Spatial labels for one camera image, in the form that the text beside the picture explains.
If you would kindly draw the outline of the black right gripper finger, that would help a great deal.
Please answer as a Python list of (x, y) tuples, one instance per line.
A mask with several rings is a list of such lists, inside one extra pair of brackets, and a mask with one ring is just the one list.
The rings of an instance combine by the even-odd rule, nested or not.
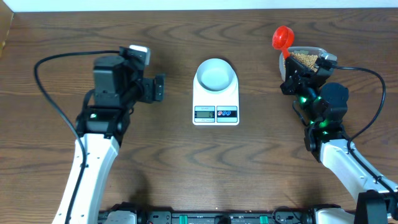
[(294, 90), (297, 76), (297, 61), (293, 56), (285, 59), (285, 81), (280, 85), (281, 90)]
[(302, 72), (304, 73), (309, 73), (309, 74), (315, 74), (316, 72), (314, 72), (313, 70), (311, 70), (310, 68), (306, 67), (304, 64), (300, 63), (297, 59), (297, 74), (300, 74)]

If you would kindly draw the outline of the red measuring scoop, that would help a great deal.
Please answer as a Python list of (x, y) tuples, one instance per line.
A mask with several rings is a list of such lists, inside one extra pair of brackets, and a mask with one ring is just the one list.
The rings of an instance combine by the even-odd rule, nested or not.
[(284, 59), (290, 56), (288, 48), (292, 46), (293, 42), (294, 32), (287, 26), (278, 27), (272, 37), (273, 48), (280, 50)]

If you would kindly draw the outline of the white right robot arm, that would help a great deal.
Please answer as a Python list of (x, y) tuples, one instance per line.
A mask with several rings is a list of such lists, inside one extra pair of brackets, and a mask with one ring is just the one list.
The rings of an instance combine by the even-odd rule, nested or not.
[(334, 56), (323, 53), (308, 68), (292, 53), (280, 56), (285, 95), (296, 96), (295, 110), (304, 128), (307, 151), (334, 173), (356, 202), (354, 213), (337, 205), (317, 205), (302, 223), (387, 223), (397, 219), (397, 183), (382, 175), (356, 148), (346, 134), (343, 116), (348, 110), (349, 90), (327, 79), (337, 68)]

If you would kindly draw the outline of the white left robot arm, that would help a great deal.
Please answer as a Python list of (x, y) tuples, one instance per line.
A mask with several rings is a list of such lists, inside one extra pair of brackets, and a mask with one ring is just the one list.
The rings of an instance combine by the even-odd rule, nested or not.
[(75, 155), (54, 223), (96, 223), (106, 179), (137, 102), (164, 97), (163, 74), (144, 78), (149, 56), (105, 56), (94, 62), (95, 87), (76, 119)]

